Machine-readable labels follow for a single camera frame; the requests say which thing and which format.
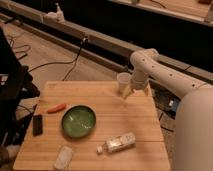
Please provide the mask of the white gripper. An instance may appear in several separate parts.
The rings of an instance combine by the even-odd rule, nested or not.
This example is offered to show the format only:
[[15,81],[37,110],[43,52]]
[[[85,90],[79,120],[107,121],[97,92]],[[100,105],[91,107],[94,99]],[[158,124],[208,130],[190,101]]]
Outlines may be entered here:
[[122,93],[122,98],[127,99],[134,93],[134,90],[144,90],[146,96],[149,95],[148,76],[138,73],[133,74],[131,78],[131,86],[127,86]]

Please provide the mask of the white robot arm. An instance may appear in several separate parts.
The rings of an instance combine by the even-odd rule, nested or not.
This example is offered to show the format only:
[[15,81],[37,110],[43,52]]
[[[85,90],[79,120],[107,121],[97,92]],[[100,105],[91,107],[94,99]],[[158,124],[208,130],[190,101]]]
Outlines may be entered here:
[[156,49],[134,51],[133,73],[122,96],[145,90],[151,76],[174,94],[176,129],[172,171],[213,171],[213,84],[193,78],[156,61]]

